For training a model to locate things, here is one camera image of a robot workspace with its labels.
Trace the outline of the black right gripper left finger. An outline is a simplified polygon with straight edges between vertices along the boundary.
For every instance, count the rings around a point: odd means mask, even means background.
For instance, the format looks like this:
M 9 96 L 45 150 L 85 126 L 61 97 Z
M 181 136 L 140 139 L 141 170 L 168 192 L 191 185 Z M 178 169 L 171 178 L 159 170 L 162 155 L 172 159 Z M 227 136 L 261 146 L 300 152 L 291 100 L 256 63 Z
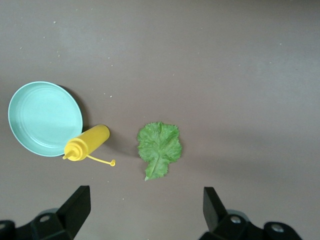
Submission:
M 2 240 L 73 240 L 90 214 L 90 187 L 81 185 L 60 208 L 40 212 L 29 223 L 16 227 L 0 221 Z

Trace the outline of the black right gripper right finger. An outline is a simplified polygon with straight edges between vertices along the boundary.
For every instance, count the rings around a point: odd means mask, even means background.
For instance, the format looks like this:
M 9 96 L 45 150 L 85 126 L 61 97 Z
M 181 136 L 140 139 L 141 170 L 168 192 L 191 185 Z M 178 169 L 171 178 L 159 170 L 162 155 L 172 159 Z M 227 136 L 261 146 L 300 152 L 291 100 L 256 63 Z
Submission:
M 203 215 L 208 227 L 201 240 L 300 240 L 289 225 L 269 221 L 255 226 L 243 212 L 226 209 L 213 187 L 203 188 Z

